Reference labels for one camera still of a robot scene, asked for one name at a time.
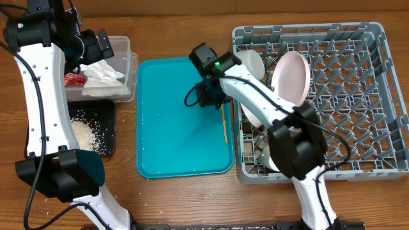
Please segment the large white plate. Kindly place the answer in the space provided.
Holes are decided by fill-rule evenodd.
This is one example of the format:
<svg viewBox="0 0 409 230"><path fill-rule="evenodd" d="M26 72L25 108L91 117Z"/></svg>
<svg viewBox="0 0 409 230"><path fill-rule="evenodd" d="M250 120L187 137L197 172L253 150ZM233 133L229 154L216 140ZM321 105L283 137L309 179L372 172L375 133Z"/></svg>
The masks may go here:
<svg viewBox="0 0 409 230"><path fill-rule="evenodd" d="M271 87L279 97L301 106L308 94L310 80L311 73L306 58L297 51L289 51L275 66Z"/></svg>

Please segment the red wrapper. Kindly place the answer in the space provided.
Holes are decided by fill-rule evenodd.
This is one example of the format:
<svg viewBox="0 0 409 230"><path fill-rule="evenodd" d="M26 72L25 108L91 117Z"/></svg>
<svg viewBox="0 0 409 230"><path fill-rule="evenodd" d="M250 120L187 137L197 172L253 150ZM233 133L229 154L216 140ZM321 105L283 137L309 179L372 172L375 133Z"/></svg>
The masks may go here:
<svg viewBox="0 0 409 230"><path fill-rule="evenodd" d="M86 80L84 77L73 74L73 73L68 73L64 76L65 80L65 85L76 85L76 86L83 86L86 83Z"/></svg>

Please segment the crumpled white tissue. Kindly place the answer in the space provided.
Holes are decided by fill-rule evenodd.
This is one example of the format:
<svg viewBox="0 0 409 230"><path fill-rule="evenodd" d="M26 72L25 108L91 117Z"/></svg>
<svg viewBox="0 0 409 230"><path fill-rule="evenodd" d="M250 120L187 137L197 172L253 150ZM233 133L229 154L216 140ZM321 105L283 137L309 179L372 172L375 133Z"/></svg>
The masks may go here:
<svg viewBox="0 0 409 230"><path fill-rule="evenodd" d="M116 71L105 60L91 65L81 65L81 71L87 77L82 90L83 96L103 97L130 93L127 87L120 82L125 74Z"/></svg>

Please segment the wooden chopstick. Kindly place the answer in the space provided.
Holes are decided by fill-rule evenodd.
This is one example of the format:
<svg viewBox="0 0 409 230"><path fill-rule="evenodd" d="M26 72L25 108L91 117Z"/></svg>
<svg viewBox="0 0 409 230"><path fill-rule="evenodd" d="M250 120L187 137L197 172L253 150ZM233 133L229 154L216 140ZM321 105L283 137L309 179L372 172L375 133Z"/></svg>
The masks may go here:
<svg viewBox="0 0 409 230"><path fill-rule="evenodd" d="M224 130L224 141L225 144L228 143L228 135L227 135L227 128L226 128L226 117L224 113L224 104L222 103L220 106L221 114L222 114L222 124L223 124L223 130Z"/></svg>

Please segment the black tray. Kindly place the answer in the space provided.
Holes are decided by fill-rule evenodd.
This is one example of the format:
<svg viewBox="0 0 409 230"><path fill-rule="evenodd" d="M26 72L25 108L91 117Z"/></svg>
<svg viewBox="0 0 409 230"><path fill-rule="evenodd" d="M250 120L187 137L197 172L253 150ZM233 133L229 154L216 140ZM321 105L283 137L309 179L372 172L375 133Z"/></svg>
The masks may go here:
<svg viewBox="0 0 409 230"><path fill-rule="evenodd" d="M104 141L106 151L101 157L109 157L115 149L115 104L112 100L86 100L68 102L69 117L77 114L76 110L86 111L87 118L96 118L101 124L101 130L105 133Z"/></svg>

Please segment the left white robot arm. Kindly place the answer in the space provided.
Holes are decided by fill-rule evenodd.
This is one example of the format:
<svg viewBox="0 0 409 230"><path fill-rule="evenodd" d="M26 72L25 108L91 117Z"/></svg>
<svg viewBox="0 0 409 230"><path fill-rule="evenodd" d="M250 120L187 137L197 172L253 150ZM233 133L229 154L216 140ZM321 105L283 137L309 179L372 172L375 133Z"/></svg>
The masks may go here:
<svg viewBox="0 0 409 230"><path fill-rule="evenodd" d="M66 99L67 73L113 57L106 32L81 30L78 11L61 1L28 1L23 11L7 21L1 43L19 67L29 120L17 176L32 192L80 209L98 229L137 229L105 185L101 156L80 149Z"/></svg>

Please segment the small white bowl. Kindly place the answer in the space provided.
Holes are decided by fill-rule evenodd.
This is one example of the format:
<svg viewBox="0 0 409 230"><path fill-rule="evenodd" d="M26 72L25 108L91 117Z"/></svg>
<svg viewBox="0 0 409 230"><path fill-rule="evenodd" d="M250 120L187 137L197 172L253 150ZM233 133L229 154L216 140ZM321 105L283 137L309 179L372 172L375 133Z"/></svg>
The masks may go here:
<svg viewBox="0 0 409 230"><path fill-rule="evenodd" d="M235 54L242 64L246 66L248 71L257 78L261 80L265 76L265 66L261 56L255 50L245 50L239 51Z"/></svg>

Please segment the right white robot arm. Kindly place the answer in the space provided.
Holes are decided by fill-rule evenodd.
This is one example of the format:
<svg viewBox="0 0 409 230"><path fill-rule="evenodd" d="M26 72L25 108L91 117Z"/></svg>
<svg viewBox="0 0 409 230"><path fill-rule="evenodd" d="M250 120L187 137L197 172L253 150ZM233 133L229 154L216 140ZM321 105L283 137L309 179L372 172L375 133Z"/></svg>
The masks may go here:
<svg viewBox="0 0 409 230"><path fill-rule="evenodd" d="M202 80L190 91L201 107L217 109L229 98L239 101L251 114L252 124L267 130L272 170L292 180L302 207L303 229L342 229L343 223L332 209L324 174L328 133L346 141L320 125L312 105L305 102L309 86L309 65L298 52L286 54L292 60L279 70L282 79L293 79L293 87L283 84L271 90L261 82L265 67L254 50L218 56L202 45L189 54Z"/></svg>

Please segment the small pink plate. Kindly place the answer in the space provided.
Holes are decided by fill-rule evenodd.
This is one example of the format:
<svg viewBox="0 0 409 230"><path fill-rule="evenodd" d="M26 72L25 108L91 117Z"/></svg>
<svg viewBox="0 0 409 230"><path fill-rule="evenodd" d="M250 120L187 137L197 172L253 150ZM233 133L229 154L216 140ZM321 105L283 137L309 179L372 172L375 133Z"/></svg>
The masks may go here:
<svg viewBox="0 0 409 230"><path fill-rule="evenodd" d="M260 126L268 126L269 120L266 114L266 108L263 106L251 106L251 109L248 109L244 104L241 104L242 110L249 120L249 122L256 128Z"/></svg>

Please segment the rice pile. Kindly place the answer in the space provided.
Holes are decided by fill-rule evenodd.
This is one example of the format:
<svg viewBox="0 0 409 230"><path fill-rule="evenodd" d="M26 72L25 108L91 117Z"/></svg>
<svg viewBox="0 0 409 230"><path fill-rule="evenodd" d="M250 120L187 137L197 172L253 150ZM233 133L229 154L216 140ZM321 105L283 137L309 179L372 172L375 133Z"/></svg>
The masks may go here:
<svg viewBox="0 0 409 230"><path fill-rule="evenodd" d="M70 117L70 121L80 149L104 155L107 149L100 122L96 118L87 118L83 109L76 110L76 113Z"/></svg>

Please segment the white paper cup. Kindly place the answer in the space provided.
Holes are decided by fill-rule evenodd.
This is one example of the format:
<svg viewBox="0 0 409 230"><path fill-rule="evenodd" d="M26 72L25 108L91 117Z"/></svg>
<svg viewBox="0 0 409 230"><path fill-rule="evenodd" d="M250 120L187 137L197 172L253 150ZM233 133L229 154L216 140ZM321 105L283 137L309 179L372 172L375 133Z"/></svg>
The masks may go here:
<svg viewBox="0 0 409 230"><path fill-rule="evenodd" d="M269 146L266 146L266 147L263 149L263 151L262 151L261 154L263 155L262 163L263 163L263 165L264 165L265 167L267 167L268 169L271 169L271 170L273 170L273 171L275 171L275 172L279 172L279 171L280 171L280 170L277 168L277 166L274 164L274 162L273 162L273 160L272 160L272 158L271 158L271 156L270 156L270 148L269 148Z"/></svg>

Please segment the clear plastic bin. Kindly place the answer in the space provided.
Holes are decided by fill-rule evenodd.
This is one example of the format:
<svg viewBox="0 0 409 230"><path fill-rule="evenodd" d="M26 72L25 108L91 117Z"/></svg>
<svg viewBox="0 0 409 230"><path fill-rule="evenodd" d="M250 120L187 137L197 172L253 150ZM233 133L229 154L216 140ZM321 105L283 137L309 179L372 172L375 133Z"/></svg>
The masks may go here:
<svg viewBox="0 0 409 230"><path fill-rule="evenodd" d="M128 37L109 36L108 39L114 51L114 56L104 60L116 71L125 74L125 77L120 79L120 82L127 87L130 93L127 95L112 95L103 97L83 96L82 90L84 89L84 86L67 85L65 86L67 100L82 101L109 99L113 102L131 102L135 98L137 55L130 50L130 40ZM87 77L82 73L82 71L79 75L87 80Z"/></svg>

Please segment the teal plastic tray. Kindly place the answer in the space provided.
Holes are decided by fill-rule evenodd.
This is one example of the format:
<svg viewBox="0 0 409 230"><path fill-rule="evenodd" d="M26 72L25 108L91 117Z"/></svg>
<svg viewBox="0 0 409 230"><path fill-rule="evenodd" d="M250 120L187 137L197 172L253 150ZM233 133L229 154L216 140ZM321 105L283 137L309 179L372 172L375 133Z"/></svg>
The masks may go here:
<svg viewBox="0 0 409 230"><path fill-rule="evenodd" d="M201 80L186 57L150 59L137 70L136 167L148 179L225 173L235 160L230 108L194 105Z"/></svg>

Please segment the grey dish rack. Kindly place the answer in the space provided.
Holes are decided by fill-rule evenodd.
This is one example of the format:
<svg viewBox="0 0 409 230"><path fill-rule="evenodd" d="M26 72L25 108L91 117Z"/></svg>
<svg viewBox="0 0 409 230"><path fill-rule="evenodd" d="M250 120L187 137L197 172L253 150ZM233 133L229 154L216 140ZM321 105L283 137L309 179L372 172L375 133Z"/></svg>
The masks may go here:
<svg viewBox="0 0 409 230"><path fill-rule="evenodd" d="M408 113L383 26L377 22L239 26L233 51L255 50L271 84L280 58L310 65L307 102L321 124L350 145L349 161L328 180L389 180L408 174Z"/></svg>

